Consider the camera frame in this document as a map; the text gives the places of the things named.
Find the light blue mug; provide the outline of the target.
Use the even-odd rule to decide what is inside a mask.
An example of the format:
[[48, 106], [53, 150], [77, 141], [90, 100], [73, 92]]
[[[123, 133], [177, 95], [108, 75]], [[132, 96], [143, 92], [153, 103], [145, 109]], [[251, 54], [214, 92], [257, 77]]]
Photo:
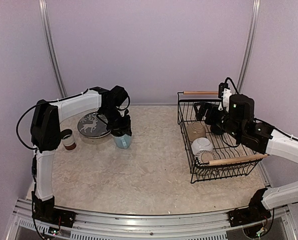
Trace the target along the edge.
[[131, 145], [132, 137], [128, 134], [113, 136], [113, 141], [120, 149], [127, 149]]

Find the beige ceramic bowl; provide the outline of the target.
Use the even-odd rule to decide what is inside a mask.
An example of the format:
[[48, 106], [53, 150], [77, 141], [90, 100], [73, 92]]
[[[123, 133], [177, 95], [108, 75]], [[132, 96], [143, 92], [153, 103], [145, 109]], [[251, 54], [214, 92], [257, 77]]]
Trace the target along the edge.
[[206, 129], [204, 125], [200, 122], [192, 122], [187, 127], [187, 134], [188, 138], [191, 142], [198, 138], [205, 138], [206, 137]]

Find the grey deer pattern plate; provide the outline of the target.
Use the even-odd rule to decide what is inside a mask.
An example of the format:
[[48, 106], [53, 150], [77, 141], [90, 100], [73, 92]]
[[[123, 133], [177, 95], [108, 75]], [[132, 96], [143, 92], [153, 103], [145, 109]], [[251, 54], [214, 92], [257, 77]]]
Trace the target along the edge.
[[107, 119], [104, 115], [100, 115], [101, 119], [97, 117], [97, 112], [91, 112], [83, 116], [78, 124], [77, 129], [79, 133], [87, 138], [98, 139], [110, 134], [107, 130]]

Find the white ceramic bowl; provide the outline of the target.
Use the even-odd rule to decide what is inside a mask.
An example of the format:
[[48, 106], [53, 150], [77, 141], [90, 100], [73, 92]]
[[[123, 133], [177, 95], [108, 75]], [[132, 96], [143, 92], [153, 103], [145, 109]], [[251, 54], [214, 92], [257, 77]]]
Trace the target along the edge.
[[206, 137], [195, 139], [191, 144], [192, 153], [196, 155], [200, 151], [213, 151], [213, 144]]

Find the white and brown cup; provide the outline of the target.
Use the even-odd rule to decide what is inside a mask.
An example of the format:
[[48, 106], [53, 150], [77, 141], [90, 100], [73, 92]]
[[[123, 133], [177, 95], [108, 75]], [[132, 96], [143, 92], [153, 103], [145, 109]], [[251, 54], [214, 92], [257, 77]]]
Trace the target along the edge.
[[76, 141], [71, 129], [61, 131], [61, 141], [65, 149], [71, 151], [76, 148]]

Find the dark green mug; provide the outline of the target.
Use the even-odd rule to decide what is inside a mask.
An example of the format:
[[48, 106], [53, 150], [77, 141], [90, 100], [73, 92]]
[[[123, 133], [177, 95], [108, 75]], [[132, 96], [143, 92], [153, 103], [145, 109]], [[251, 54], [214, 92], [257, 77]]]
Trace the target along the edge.
[[224, 131], [218, 127], [217, 125], [211, 125], [210, 127], [210, 131], [214, 134], [214, 135], [217, 135], [217, 136], [221, 136], [224, 134]]

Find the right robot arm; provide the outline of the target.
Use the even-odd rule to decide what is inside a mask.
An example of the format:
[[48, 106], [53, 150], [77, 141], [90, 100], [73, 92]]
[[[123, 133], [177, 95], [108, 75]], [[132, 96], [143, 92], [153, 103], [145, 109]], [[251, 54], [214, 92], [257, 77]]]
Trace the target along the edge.
[[[236, 144], [298, 164], [298, 138], [254, 118], [253, 99], [243, 94], [233, 94], [228, 98], [228, 106], [201, 101], [194, 104], [194, 110], [198, 120], [217, 126], [233, 137]], [[251, 198], [244, 216], [249, 222], [255, 222], [264, 214], [264, 210], [297, 202], [298, 181], [276, 188], [262, 188]]]

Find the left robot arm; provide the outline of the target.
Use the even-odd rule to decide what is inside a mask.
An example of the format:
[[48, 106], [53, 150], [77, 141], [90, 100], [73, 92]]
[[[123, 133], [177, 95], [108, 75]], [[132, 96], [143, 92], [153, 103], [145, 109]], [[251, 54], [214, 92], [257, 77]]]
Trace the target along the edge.
[[106, 118], [105, 125], [114, 136], [131, 136], [131, 118], [128, 109], [121, 108], [130, 101], [126, 90], [115, 86], [111, 90], [93, 87], [79, 94], [62, 99], [38, 101], [31, 107], [34, 110], [30, 127], [33, 162], [32, 176], [35, 188], [32, 192], [32, 217], [52, 224], [73, 222], [75, 213], [55, 208], [52, 188], [52, 165], [56, 149], [61, 143], [60, 124], [62, 121], [82, 112], [96, 109]]

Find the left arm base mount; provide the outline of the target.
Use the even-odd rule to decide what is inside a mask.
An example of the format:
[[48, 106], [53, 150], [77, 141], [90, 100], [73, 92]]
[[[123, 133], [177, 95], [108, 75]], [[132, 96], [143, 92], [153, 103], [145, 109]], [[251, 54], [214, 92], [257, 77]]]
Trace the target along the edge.
[[43, 215], [42, 213], [38, 213], [37, 210], [34, 210], [32, 217], [41, 222], [72, 228], [76, 213], [74, 211], [54, 208], [50, 216]]

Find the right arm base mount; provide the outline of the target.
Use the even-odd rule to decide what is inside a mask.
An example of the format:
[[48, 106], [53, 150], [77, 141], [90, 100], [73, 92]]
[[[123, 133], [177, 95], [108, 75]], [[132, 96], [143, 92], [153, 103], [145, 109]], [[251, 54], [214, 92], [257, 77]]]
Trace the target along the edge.
[[271, 217], [271, 213], [266, 209], [257, 207], [236, 208], [228, 212], [231, 227], [237, 227], [266, 220]]

